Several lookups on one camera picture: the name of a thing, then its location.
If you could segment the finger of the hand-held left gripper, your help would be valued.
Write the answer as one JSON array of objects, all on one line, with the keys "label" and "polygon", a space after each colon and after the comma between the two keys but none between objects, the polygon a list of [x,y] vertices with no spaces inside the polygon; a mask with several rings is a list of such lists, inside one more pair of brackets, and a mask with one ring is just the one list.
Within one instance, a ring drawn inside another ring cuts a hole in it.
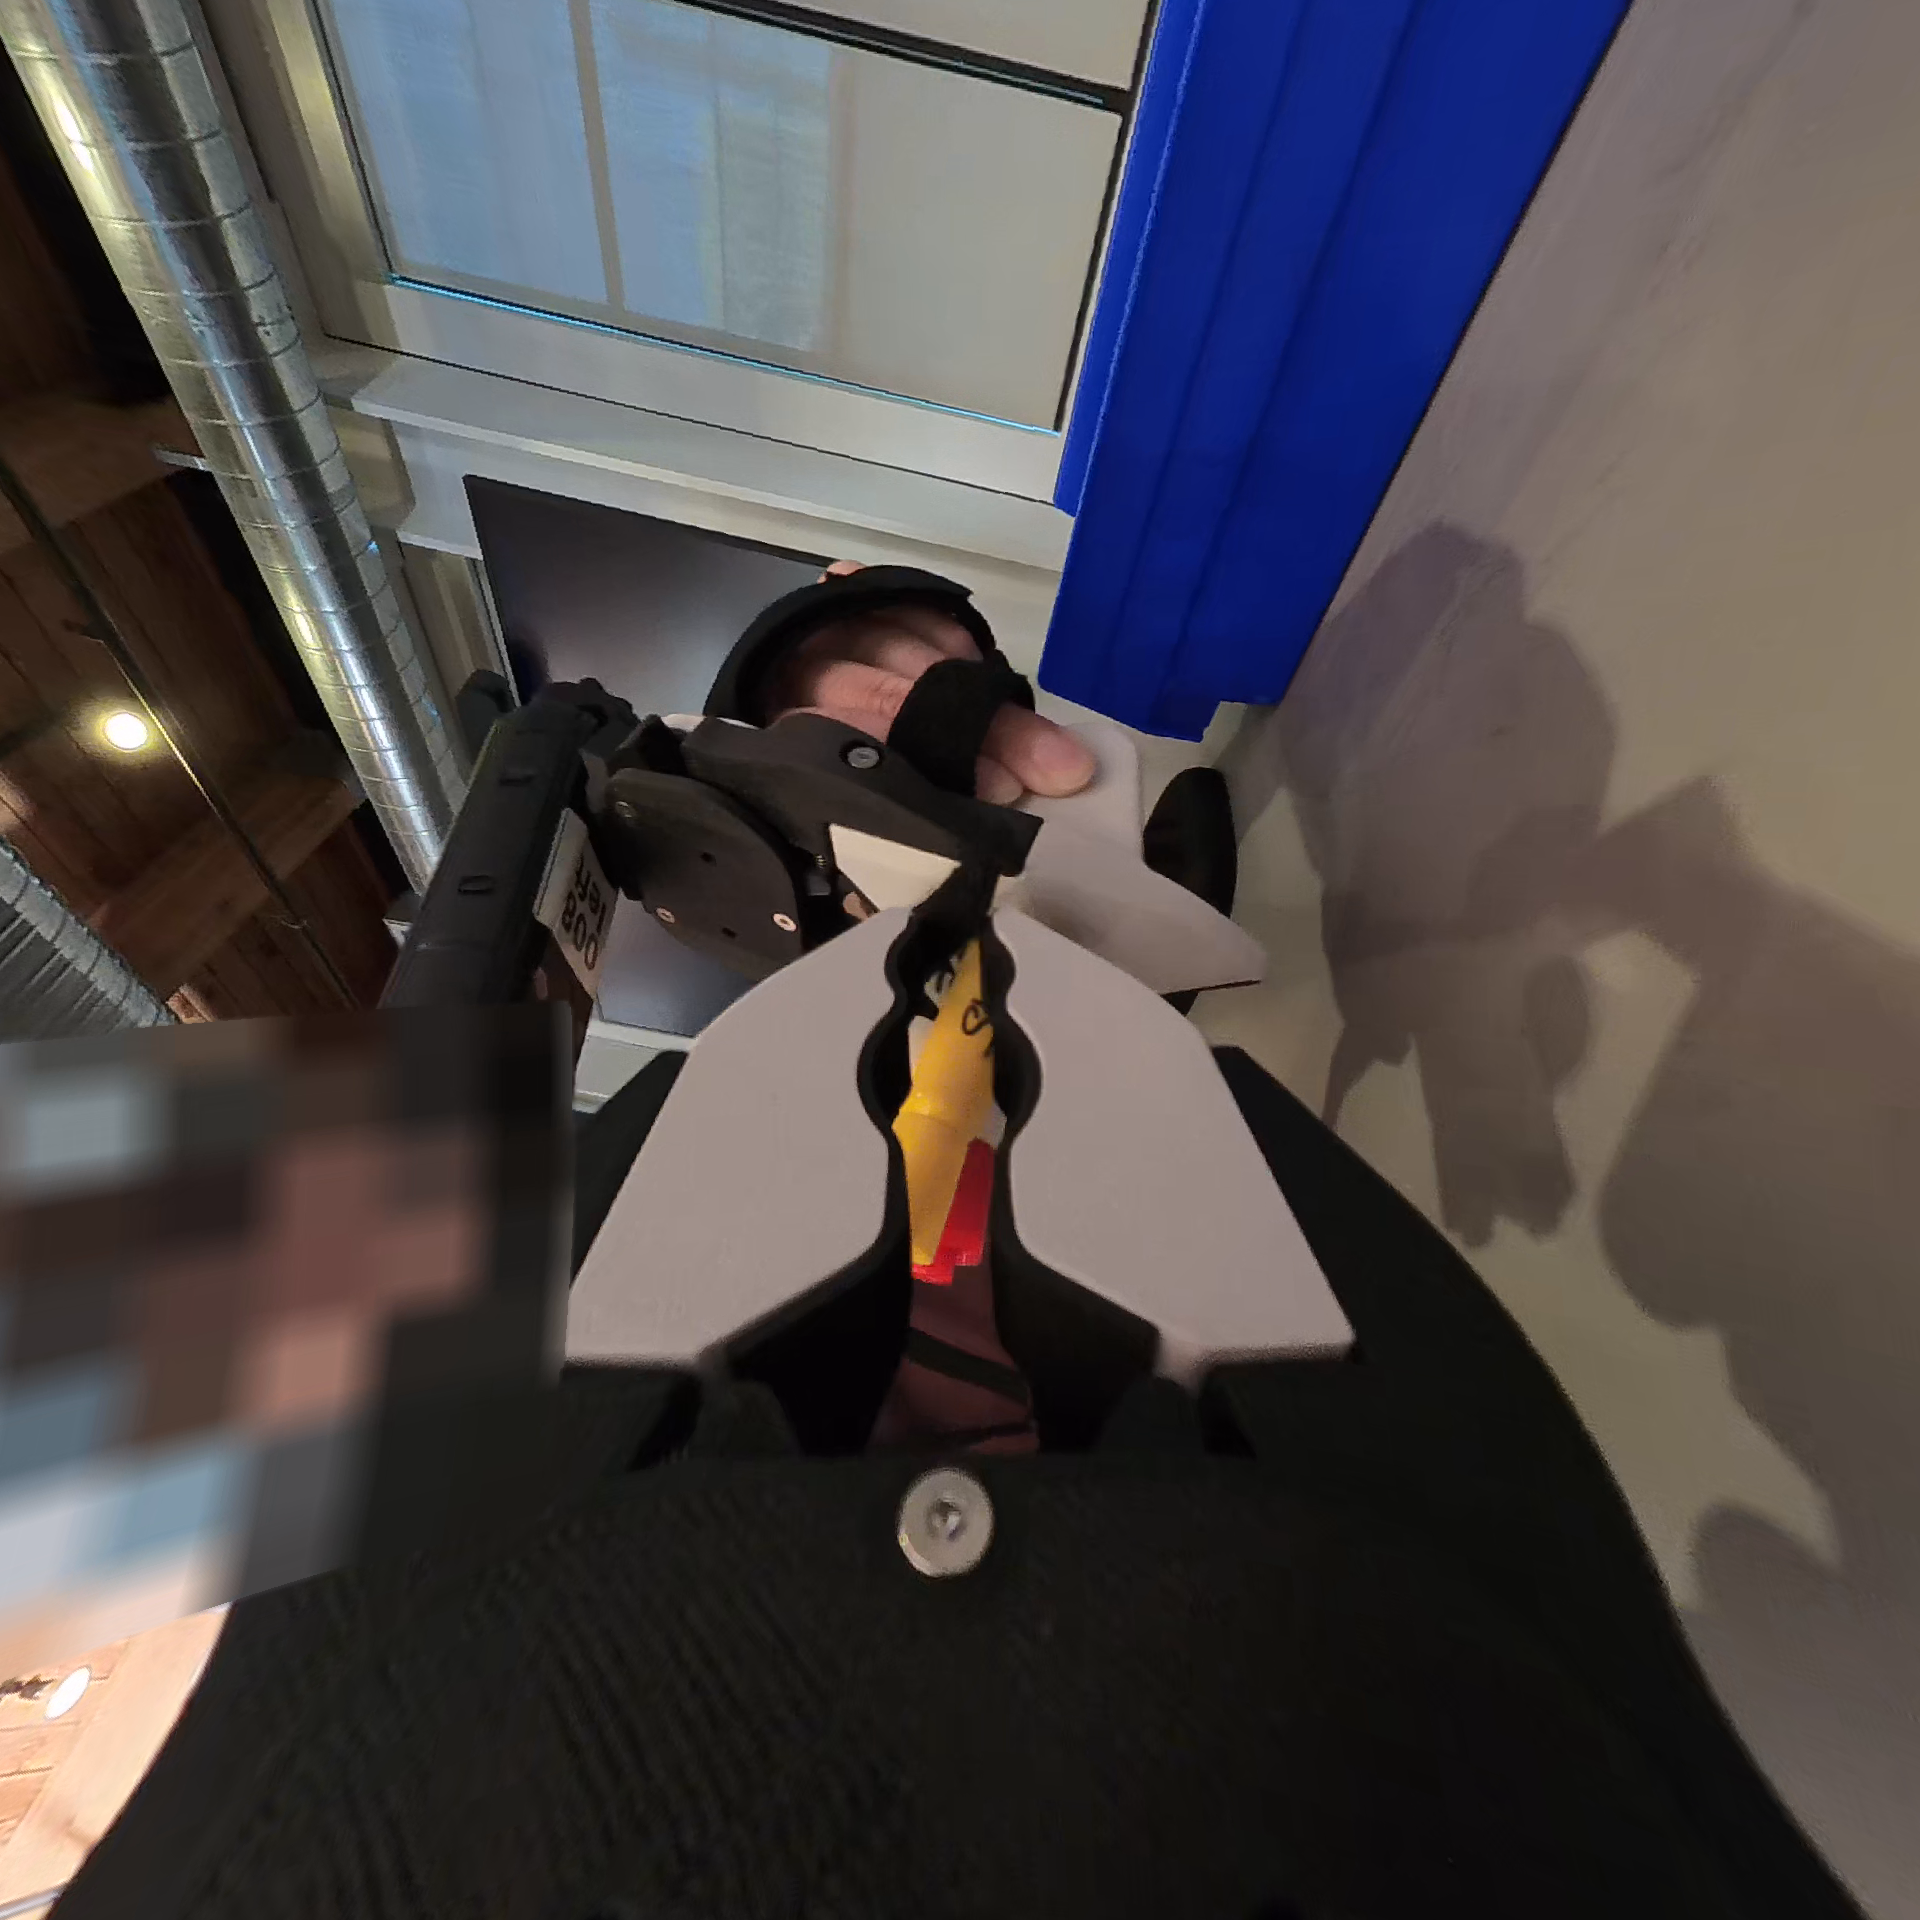
[{"label": "finger of the hand-held left gripper", "polygon": [[850,826],[829,826],[841,879],[873,910],[914,910],[959,872],[959,860]]},{"label": "finger of the hand-held left gripper", "polygon": [[1261,944],[1143,857],[1143,772],[1126,729],[1070,729],[1095,778],[1070,797],[1030,797],[1040,834],[1019,876],[1019,908],[1156,996],[1252,988]]}]

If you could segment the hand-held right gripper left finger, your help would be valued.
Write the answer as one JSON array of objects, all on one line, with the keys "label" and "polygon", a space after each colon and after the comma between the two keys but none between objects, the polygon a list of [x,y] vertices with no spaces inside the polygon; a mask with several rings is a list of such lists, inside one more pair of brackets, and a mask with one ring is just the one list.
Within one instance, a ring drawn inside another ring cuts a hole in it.
[{"label": "hand-held right gripper left finger", "polygon": [[900,1153],[873,1048],[898,1040],[881,912],[770,975],[694,1044],[572,1284],[575,1369],[766,1390],[801,1449],[866,1449],[910,1304]]}]

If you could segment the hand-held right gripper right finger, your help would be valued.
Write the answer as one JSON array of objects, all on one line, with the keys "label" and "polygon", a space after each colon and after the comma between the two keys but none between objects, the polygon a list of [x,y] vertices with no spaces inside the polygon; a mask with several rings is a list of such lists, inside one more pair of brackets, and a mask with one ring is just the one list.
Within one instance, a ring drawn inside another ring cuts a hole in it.
[{"label": "hand-held right gripper right finger", "polygon": [[992,929],[996,1330],[1047,1453],[1149,1380],[1353,1357],[1355,1328],[1204,1038],[1019,910]]}]

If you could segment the yellow marker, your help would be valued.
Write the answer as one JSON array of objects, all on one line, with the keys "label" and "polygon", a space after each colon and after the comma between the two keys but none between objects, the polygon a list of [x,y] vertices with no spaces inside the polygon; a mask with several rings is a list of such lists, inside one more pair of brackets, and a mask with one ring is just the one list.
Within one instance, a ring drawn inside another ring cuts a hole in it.
[{"label": "yellow marker", "polygon": [[908,1090],[893,1122],[906,1181],[910,1271],[940,1235],[975,1139],[996,1147],[994,1019],[980,943],[925,990],[908,1025]]}]

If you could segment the red cap marker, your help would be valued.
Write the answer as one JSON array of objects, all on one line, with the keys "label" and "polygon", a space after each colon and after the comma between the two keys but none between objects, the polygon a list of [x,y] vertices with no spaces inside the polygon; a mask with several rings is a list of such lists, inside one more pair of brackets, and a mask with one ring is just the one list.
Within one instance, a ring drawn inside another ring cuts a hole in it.
[{"label": "red cap marker", "polygon": [[996,1189],[996,1147],[975,1139],[959,1168],[948,1216],[929,1250],[915,1252],[912,1273],[923,1284],[948,1286],[963,1271],[984,1265]]}]

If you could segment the person's left hand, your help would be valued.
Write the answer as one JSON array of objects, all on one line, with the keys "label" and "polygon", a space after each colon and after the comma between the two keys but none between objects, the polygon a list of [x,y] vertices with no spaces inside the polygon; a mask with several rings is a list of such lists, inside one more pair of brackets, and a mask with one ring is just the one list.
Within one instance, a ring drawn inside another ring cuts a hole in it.
[{"label": "person's left hand", "polygon": [[759,614],[742,713],[822,719],[900,751],[935,786],[1013,805],[1070,797],[1091,751],[1040,717],[973,589],[900,566],[835,564]]}]

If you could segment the blue plastic bin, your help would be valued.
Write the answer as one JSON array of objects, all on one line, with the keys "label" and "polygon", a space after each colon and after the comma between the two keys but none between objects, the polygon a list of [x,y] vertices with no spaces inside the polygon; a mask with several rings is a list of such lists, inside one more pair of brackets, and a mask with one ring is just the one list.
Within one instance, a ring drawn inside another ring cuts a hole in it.
[{"label": "blue plastic bin", "polygon": [[1049,694],[1192,742],[1284,696],[1626,14],[1158,4]]}]

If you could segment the dark wall screen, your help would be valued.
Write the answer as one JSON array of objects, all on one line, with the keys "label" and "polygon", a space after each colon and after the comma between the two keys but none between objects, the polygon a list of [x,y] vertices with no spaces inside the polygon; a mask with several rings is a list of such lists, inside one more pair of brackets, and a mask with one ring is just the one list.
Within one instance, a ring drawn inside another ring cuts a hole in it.
[{"label": "dark wall screen", "polygon": [[[598,681],[640,717],[700,713],[755,616],[829,564],[495,478],[463,486],[509,658],[543,681]],[[596,1013],[635,1044],[682,1050],[747,988],[623,900]]]}]

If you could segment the silver ventilation duct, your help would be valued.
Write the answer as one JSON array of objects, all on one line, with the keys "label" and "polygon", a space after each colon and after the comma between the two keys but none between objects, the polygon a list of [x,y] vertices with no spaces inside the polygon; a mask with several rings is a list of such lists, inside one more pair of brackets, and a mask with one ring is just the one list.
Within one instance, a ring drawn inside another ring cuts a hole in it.
[{"label": "silver ventilation duct", "polygon": [[2,1042],[172,1027],[172,1009],[2,843]]},{"label": "silver ventilation duct", "polygon": [[409,887],[465,797],[459,744],[358,494],[178,3],[6,3],[4,50]]}]

